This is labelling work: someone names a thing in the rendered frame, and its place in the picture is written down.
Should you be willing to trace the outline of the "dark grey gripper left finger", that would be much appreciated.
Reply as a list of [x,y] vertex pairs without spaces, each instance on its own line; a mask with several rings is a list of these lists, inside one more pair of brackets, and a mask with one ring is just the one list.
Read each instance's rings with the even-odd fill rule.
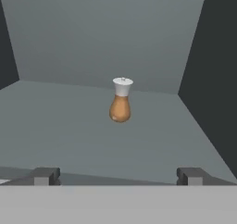
[[36,168],[29,175],[3,183],[4,186],[60,185],[60,168]]

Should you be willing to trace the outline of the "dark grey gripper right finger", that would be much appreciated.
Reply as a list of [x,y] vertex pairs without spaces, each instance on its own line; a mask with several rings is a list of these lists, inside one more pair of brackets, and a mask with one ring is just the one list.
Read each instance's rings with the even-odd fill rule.
[[202,168],[177,168],[178,185],[234,185],[234,182],[213,177]]

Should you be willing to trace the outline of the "brown shaker with white cap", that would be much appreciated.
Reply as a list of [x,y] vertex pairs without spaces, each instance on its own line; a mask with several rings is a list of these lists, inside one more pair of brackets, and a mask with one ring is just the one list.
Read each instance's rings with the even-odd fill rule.
[[109,108],[109,116],[116,122],[125,122],[131,117],[131,107],[129,103],[129,92],[133,80],[120,77],[113,80],[115,85],[115,97]]

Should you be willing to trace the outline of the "grey open cabinet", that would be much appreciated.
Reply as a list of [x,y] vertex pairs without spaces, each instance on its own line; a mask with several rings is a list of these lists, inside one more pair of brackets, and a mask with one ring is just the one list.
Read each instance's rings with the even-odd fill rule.
[[41,166],[237,181],[237,0],[0,0],[0,167]]

